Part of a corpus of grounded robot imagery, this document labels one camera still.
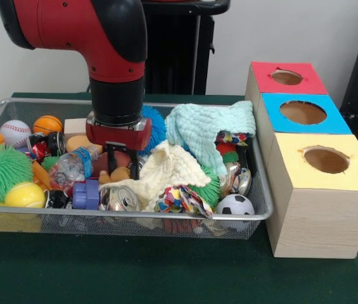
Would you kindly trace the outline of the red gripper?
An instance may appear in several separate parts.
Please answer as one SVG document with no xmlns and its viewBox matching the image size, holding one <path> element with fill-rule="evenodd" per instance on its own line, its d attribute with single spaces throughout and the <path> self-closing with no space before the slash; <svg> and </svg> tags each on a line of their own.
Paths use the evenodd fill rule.
<svg viewBox="0 0 358 304">
<path fill-rule="evenodd" d="M 142 118 L 139 122 L 126 126 L 107 126 L 99 123 L 91 111 L 86 119 L 86 136 L 93 144 L 106 145 L 108 153 L 108 172 L 111 174 L 118 166 L 114 146 L 130 149 L 130 177 L 139 179 L 139 161 L 137 151 L 144 150 L 150 142 L 152 121 Z"/>
</svg>

